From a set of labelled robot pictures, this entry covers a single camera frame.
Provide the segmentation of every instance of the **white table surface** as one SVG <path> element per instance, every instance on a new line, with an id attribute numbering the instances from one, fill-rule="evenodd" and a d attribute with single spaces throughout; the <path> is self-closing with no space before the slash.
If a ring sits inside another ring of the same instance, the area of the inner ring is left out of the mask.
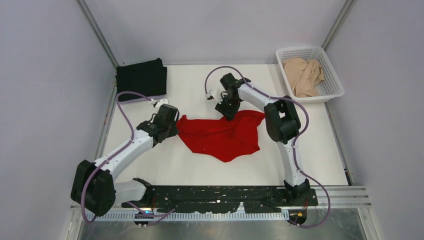
<path id="1" fill-rule="evenodd" d="M 284 96 L 282 76 L 276 64 L 232 65 L 252 80 L 262 90 Z M 188 119 L 219 119 L 216 102 L 206 100 L 204 81 L 217 65 L 171 65 L 167 73 L 167 98 Z M 219 69 L 208 80 L 209 88 L 219 84 L 219 79 L 232 72 Z M 300 155 L 306 173 L 323 185 L 347 185 L 346 176 L 323 103 L 306 104 L 310 117 L 307 131 L 299 138 Z M 258 110 L 248 102 L 242 102 L 240 110 Z M 123 110 L 132 125 L 148 120 L 155 112 L 146 101 L 128 103 Z M 302 127 L 305 116 L 297 108 Z M 104 153 L 109 153 L 130 136 L 130 130 L 115 108 Z M 192 153 L 178 136 L 171 137 L 145 152 L 127 167 L 116 182 L 141 178 L 153 185 L 283 185 L 284 166 L 279 149 L 267 134 L 265 120 L 258 127 L 260 150 L 251 155 L 221 162 L 210 155 Z"/>

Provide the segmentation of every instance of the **beige cloth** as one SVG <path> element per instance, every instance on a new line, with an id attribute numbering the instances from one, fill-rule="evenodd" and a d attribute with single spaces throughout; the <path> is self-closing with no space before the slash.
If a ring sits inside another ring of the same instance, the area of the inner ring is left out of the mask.
<path id="1" fill-rule="evenodd" d="M 315 85 L 324 81 L 323 66 L 315 60 L 294 57 L 282 62 L 291 91 L 298 98 L 319 96 Z"/>

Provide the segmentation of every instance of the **black mounting plate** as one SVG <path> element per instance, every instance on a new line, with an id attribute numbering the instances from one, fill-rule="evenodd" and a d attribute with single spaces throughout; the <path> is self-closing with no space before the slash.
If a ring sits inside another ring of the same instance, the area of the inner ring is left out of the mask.
<path id="1" fill-rule="evenodd" d="M 228 213 L 235 212 L 240 203 L 250 213 L 280 213 L 279 207 L 302 207 L 306 199 L 309 206 L 317 206 L 314 189 L 290 202 L 284 186 L 187 186 L 153 185 L 146 190 L 150 201 L 132 201 L 140 208 L 157 208 L 160 213 L 175 209 L 176 213 Z M 127 203 L 123 208 L 132 208 Z"/>

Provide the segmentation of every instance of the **metal frame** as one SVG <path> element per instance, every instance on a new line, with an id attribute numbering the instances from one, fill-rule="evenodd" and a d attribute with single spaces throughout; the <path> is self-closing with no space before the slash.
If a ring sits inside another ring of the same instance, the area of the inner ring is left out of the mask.
<path id="1" fill-rule="evenodd" d="M 318 206 L 310 206 L 312 209 L 325 210 L 328 206 L 327 197 L 319 186 L 313 186 L 318 197 Z M 374 227 L 374 222 L 370 215 L 371 201 L 364 186 L 327 186 L 326 189 L 330 195 L 332 209 L 357 209 L 366 237 L 370 240 L 378 240 L 378 234 Z M 79 205 L 73 205 L 70 208 L 72 212 L 69 216 L 69 228 L 65 240 L 76 240 L 83 224 L 81 210 Z M 244 213 L 244 207 L 241 204 L 235 213 L 225 214 L 198 214 L 198 213 L 171 213 L 169 219 L 164 222 L 187 222 L 187 221 L 270 221 L 285 220 L 289 210 L 298 210 L 302 207 L 281 207 L 281 213 Z M 151 211 L 150 208 L 142 208 L 144 211 Z M 102 222 L 133 222 L 135 214 L 138 211 L 133 208 L 114 207 L 105 216 L 97 218 Z"/>
<path id="2" fill-rule="evenodd" d="M 82 12 L 84 13 L 85 17 L 87 18 L 88 23 L 91 25 L 93 31 L 95 32 L 97 38 L 100 41 L 100 44 L 103 46 L 104 50 L 106 51 L 106 54 L 108 55 L 110 61 L 113 63 L 113 65 L 115 67 L 118 66 L 118 62 L 111 50 L 111 48 L 109 47 L 104 35 L 102 34 L 96 20 L 94 19 L 90 9 L 88 8 L 85 0 L 75 0 L 78 5 L 80 6 Z M 341 8 L 339 14 L 337 15 L 337 18 L 334 21 L 334 24 L 331 27 L 331 30 L 328 32 L 322 47 L 327 50 L 329 45 L 331 44 L 331 42 L 334 40 L 335 36 L 337 35 L 340 27 L 343 25 L 346 17 L 348 16 L 349 12 L 351 11 L 353 5 L 355 4 L 356 0 L 346 0 L 343 4 L 343 7 Z M 112 123 L 112 117 L 113 117 L 113 113 L 115 110 L 115 103 L 114 103 L 114 99 L 115 99 L 115 94 L 116 94 L 116 87 L 114 88 L 114 90 L 112 91 L 111 97 L 110 97 L 110 101 L 109 101 L 109 106 L 108 106 L 108 111 L 107 114 L 105 116 L 105 121 L 103 124 L 103 128 L 101 131 L 101 136 L 100 136 L 100 140 L 98 142 L 98 146 L 96 149 L 96 154 L 95 157 L 96 159 L 101 157 L 106 145 L 106 139 L 108 136 L 108 132 L 109 132 L 109 128 L 111 126 Z M 347 170 L 347 165 L 346 165 L 346 161 L 345 161 L 345 157 L 343 154 L 343 151 L 341 149 L 341 144 L 339 141 L 339 138 L 337 137 L 337 133 L 333 124 L 333 120 L 331 118 L 331 114 L 329 111 L 329 108 L 327 106 L 327 104 L 325 104 L 326 110 L 327 110 L 327 114 L 329 116 L 329 121 L 331 124 L 331 128 L 333 130 L 334 133 L 334 137 L 336 140 L 336 145 L 340 154 L 340 157 L 342 159 L 342 164 L 345 168 L 345 171 L 348 173 L 349 171 Z M 351 183 L 351 179 L 349 174 L 346 175 L 346 177 L 348 178 L 348 182 Z M 310 208 L 312 209 L 326 209 L 326 207 L 328 206 L 328 201 L 327 201 L 327 197 L 324 193 L 324 191 L 318 187 L 318 186 L 314 186 L 313 187 L 316 191 L 316 196 L 318 198 L 318 202 L 319 205 L 318 206 L 310 206 Z M 328 193 L 330 195 L 330 199 L 331 199 L 331 208 L 334 209 L 343 209 L 343 208 L 353 208 L 353 209 L 357 209 L 358 213 L 360 215 L 361 221 L 362 221 L 362 225 L 363 225 L 363 229 L 365 231 L 366 237 L 368 239 L 373 239 L 373 240 L 378 240 L 379 239 L 379 235 L 378 235 L 378 231 L 375 228 L 373 219 L 371 217 L 370 214 L 370 210 L 372 208 L 371 205 L 371 201 L 368 197 L 368 194 L 366 192 L 366 189 L 364 186 L 354 186 L 354 185 L 349 185 L 349 186 L 325 186 L 325 188 L 328 190 Z M 82 220 L 82 216 L 81 216 L 81 211 L 80 211 L 80 207 L 79 205 L 72 205 L 70 208 L 71 214 L 69 215 L 69 227 L 68 227 L 68 231 L 65 235 L 65 240 L 76 240 L 78 239 L 78 235 L 83 223 Z M 282 213 L 285 213 L 288 210 L 297 210 L 297 209 L 301 209 L 301 207 L 282 207 Z M 241 204 L 239 209 L 237 210 L 236 214 L 242 214 L 239 215 L 243 216 L 242 213 L 244 211 L 244 207 Z M 133 208 L 122 208 L 122 207 L 114 207 L 112 208 L 109 213 L 106 215 L 107 217 L 99 217 L 98 221 L 133 221 L 133 217 L 136 214 L 137 211 L 133 210 Z M 173 215 L 173 217 L 170 218 L 171 221 L 187 221 L 186 216 L 184 217 L 179 217 L 181 215 L 181 213 L 172 213 L 171 215 Z M 206 220 L 219 220 L 219 219 L 223 219 L 225 220 L 226 218 L 228 218 L 229 216 L 226 216 L 225 214 L 207 214 L 209 216 L 205 216 Z M 276 220 L 279 219 L 281 220 L 281 216 L 277 216 L 275 214 L 262 214 L 262 215 L 255 215 L 255 220 Z"/>
<path id="3" fill-rule="evenodd" d="M 346 0 L 341 7 L 340 12 L 338 13 L 337 17 L 335 18 L 335 21 L 333 25 L 331 26 L 330 31 L 327 34 L 327 37 L 325 37 L 324 42 L 322 43 L 322 48 L 327 51 L 330 44 L 336 37 L 337 33 L 339 32 L 340 28 L 342 27 L 343 23 L 345 22 L 346 18 L 348 17 L 349 13 L 352 10 L 352 7 L 356 3 L 357 0 Z"/>
<path id="4" fill-rule="evenodd" d="M 109 60 L 112 62 L 113 66 L 116 68 L 118 67 L 118 61 L 112 52 L 111 48 L 109 47 L 108 42 L 106 41 L 105 36 L 103 35 L 102 31 L 100 30 L 99 25 L 97 24 L 91 10 L 89 9 L 87 3 L 85 0 L 75 0 L 82 13 L 84 14 L 85 18 L 87 19 L 88 23 L 90 24 L 91 28 L 93 29 L 97 39 L 100 41 L 101 46 L 103 47 L 104 51 L 107 54 L 107 57 L 109 57 Z"/>

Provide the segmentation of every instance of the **cable connector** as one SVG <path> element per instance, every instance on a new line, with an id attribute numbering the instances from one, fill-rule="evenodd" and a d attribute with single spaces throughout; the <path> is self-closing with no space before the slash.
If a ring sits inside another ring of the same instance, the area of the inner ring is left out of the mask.
<path id="1" fill-rule="evenodd" d="M 156 100 L 156 99 L 150 99 L 150 101 L 148 101 L 148 103 L 149 104 L 151 104 L 151 105 L 153 105 L 153 106 L 155 106 L 155 104 L 157 103 L 158 101 Z"/>
<path id="2" fill-rule="evenodd" d="M 214 90 L 213 89 L 209 90 L 205 95 L 207 100 L 214 99 Z"/>

